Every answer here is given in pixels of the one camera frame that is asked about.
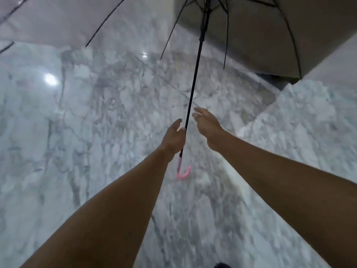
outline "curved handle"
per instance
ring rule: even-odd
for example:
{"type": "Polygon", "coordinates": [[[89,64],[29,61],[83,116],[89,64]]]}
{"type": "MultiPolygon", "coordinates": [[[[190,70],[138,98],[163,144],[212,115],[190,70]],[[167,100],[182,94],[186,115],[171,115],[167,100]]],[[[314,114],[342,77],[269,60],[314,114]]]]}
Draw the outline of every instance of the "curved handle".
{"type": "Polygon", "coordinates": [[[181,169],[181,163],[182,163],[182,157],[179,158],[179,163],[177,164],[177,178],[180,180],[185,179],[191,172],[191,167],[189,166],[187,169],[187,172],[184,175],[180,175],[180,169],[181,169]]]}

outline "forearm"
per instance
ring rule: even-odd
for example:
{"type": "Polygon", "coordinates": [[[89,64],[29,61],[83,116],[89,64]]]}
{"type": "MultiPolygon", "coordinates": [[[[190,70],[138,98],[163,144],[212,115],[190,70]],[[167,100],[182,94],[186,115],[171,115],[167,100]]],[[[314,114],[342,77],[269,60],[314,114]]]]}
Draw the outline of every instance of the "forearm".
{"type": "Polygon", "coordinates": [[[227,132],[216,150],[328,263],[355,266],[357,185],[252,146],[227,132]]]}
{"type": "Polygon", "coordinates": [[[23,267],[132,267],[169,161],[155,150],[75,212],[23,267]]]}

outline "person's left hand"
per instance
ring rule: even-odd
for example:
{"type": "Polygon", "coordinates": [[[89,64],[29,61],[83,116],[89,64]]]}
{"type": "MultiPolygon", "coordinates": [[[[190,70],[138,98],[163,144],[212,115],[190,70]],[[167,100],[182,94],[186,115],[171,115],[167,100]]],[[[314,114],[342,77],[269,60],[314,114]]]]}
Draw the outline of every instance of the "person's left hand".
{"type": "Polygon", "coordinates": [[[186,142],[185,128],[177,130],[180,127],[181,122],[182,119],[178,119],[172,123],[172,125],[167,129],[167,132],[163,137],[163,141],[159,146],[159,148],[163,149],[167,152],[168,156],[170,156],[170,161],[176,153],[183,149],[186,142]]]}

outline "umbrella shaft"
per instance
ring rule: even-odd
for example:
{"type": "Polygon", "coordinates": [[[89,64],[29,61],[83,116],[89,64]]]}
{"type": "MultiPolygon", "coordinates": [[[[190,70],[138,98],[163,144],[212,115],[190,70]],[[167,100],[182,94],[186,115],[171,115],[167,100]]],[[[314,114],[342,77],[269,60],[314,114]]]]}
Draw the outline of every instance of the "umbrella shaft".
{"type": "MultiPolygon", "coordinates": [[[[186,124],[185,124],[186,132],[187,132],[187,127],[189,125],[189,118],[190,118],[190,113],[191,113],[192,100],[194,98],[194,87],[196,85],[197,72],[199,70],[202,45],[203,45],[203,41],[205,41],[205,35],[206,35],[207,28],[208,28],[208,21],[210,19],[211,12],[212,12],[212,10],[211,10],[211,0],[206,0],[205,7],[203,9],[203,14],[202,14],[200,45],[199,45],[199,51],[198,51],[198,54],[197,54],[196,67],[194,69],[194,80],[192,82],[192,89],[191,89],[191,95],[190,95],[189,108],[187,110],[187,117],[186,117],[186,124]]],[[[180,157],[182,157],[182,153],[183,152],[184,152],[184,149],[181,150],[180,157]]]]}

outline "umbrella handle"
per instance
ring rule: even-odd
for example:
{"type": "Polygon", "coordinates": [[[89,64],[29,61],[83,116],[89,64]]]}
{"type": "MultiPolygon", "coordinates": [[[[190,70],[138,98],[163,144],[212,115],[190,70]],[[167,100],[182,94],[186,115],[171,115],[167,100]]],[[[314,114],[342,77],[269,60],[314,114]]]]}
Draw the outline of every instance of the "umbrella handle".
{"type": "Polygon", "coordinates": [[[182,163],[182,157],[179,157],[179,163],[177,164],[177,178],[180,180],[185,179],[191,172],[191,167],[189,166],[186,173],[184,175],[180,175],[180,169],[181,169],[181,163],[182,163]]]}

